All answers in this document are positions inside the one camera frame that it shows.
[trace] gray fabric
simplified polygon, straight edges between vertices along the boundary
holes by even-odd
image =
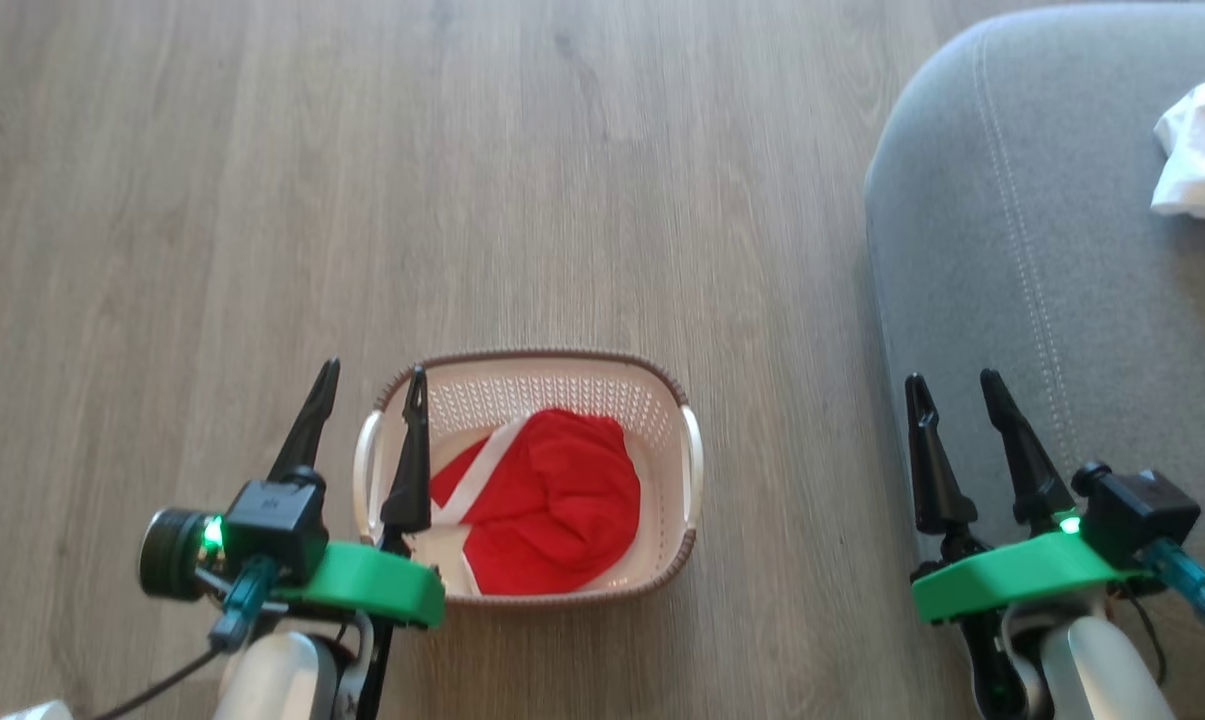
[[[1092,459],[1154,466],[1205,512],[1205,222],[1150,211],[1152,126],[1204,81],[1205,5],[1047,8],[964,33],[887,123],[868,234],[900,450],[904,377],[921,372],[987,539],[1024,533],[984,366],[1065,478]],[[1205,514],[1188,545],[1205,561]],[[1154,614],[1168,697],[1205,716],[1205,630],[1177,598]]]

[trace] blue cable connector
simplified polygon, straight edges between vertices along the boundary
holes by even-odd
[[[1141,562],[1166,588],[1182,594],[1193,614],[1205,625],[1205,568],[1188,556],[1182,547],[1166,538],[1156,539],[1141,553]]]
[[[210,630],[210,644],[223,653],[236,653],[251,625],[259,618],[264,602],[274,591],[278,578],[278,565],[272,557],[255,555],[246,561],[233,588],[224,596],[224,615]]]

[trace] black cable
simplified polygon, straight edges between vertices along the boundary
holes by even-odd
[[[1160,641],[1158,639],[1158,630],[1154,630],[1154,621],[1150,620],[1150,613],[1145,610],[1145,606],[1140,604],[1136,596],[1131,592],[1130,588],[1123,585],[1123,591],[1127,594],[1127,600],[1131,602],[1131,607],[1136,609],[1140,614],[1140,621],[1145,625],[1145,632],[1150,633],[1150,642],[1154,647],[1154,655],[1158,656],[1158,687],[1166,681],[1166,654],[1160,648]]]
[[[375,720],[380,715],[380,697],[384,691],[384,671],[388,667],[388,648],[393,642],[393,625],[387,618],[374,615],[370,619],[372,626],[372,647],[370,647],[370,666],[366,669],[366,684],[363,685],[362,697],[358,700],[358,718],[355,720]],[[363,638],[363,650],[366,650]]]
[[[122,718],[123,715],[128,714],[128,712],[135,710],[135,708],[143,706],[146,702],[149,702],[154,697],[158,697],[159,694],[169,691],[169,689],[171,689],[174,684],[178,683],[180,680],[183,680],[188,675],[196,673],[196,671],[201,669],[201,666],[214,660],[214,656],[219,655],[219,653],[221,648],[218,647],[210,648],[210,650],[201,653],[201,655],[199,655],[198,659],[192,661],[189,665],[186,665],[181,667],[181,669],[175,671],[167,679],[164,679],[159,683],[154,683],[153,687],[146,689],[146,691],[137,694],[137,696],[135,696],[134,698],[123,702],[122,706],[114,707],[113,710],[105,712],[102,715],[95,715],[95,720],[116,720],[117,718]]]

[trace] green 3d-printed mount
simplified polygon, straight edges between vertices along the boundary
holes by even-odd
[[[918,578],[913,603],[923,621],[939,622],[1146,574],[1115,569],[1081,535],[1060,530],[978,553]]]
[[[333,542],[304,588],[278,588],[274,597],[364,610],[410,625],[442,622],[446,591],[436,571],[365,544]]]

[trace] white plastic basket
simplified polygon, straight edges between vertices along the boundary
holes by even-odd
[[[413,560],[436,565],[447,600],[527,606],[602,602],[646,594],[678,573],[695,543],[704,483],[699,425],[678,383],[651,362],[606,352],[484,352],[421,362],[429,377],[429,456],[441,470],[500,425],[562,407],[606,415],[625,430],[642,488],[637,537],[607,573],[572,594],[483,596],[462,568],[464,527],[434,527],[411,538]],[[378,509],[393,483],[410,370],[386,389],[366,418],[354,455],[354,515],[364,542],[380,541]]]

